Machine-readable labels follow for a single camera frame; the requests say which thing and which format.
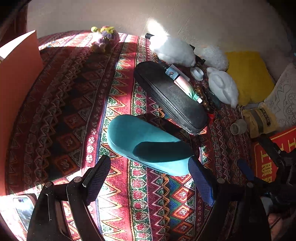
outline small white cup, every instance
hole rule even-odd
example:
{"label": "small white cup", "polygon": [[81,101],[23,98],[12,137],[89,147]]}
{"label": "small white cup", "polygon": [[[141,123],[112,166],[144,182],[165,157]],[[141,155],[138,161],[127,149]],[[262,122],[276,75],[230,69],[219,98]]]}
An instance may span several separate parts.
{"label": "small white cup", "polygon": [[243,119],[238,119],[230,126],[230,131],[233,135],[243,134],[247,130],[247,123]]}
{"label": "small white cup", "polygon": [[203,79],[203,71],[198,67],[192,67],[190,68],[190,73],[193,76],[194,79],[197,81],[202,81]]}

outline orange folder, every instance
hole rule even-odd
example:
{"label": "orange folder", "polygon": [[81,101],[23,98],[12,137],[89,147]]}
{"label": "orange folder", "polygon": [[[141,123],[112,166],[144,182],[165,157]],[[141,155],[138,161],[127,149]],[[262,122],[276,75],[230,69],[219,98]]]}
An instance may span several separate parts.
{"label": "orange folder", "polygon": [[43,69],[36,31],[0,48],[0,195],[5,195],[5,162],[11,131],[22,103]]}

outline small roll of tape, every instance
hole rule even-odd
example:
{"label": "small roll of tape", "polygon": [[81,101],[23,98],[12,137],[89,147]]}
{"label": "small roll of tape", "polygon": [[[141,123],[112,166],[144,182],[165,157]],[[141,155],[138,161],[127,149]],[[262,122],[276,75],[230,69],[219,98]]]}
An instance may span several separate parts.
{"label": "small roll of tape", "polygon": [[200,68],[198,68],[198,67],[193,68],[192,67],[190,69],[190,73],[194,79],[196,79],[197,81],[202,81],[203,71]]}

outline black case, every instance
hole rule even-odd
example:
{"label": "black case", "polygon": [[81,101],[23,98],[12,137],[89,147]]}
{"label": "black case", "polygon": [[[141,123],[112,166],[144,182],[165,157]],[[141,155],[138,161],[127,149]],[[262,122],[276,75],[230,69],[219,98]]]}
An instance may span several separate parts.
{"label": "black case", "polygon": [[134,78],[154,101],[184,130],[196,135],[207,125],[204,107],[187,96],[155,62],[135,67]]}

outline teal cushion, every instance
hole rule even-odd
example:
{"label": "teal cushion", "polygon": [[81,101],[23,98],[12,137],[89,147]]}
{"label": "teal cushion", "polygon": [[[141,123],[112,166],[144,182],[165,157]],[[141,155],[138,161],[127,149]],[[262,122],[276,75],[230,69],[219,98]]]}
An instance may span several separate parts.
{"label": "teal cushion", "polygon": [[132,115],[114,118],[107,130],[113,151],[172,176],[189,174],[189,144]]}

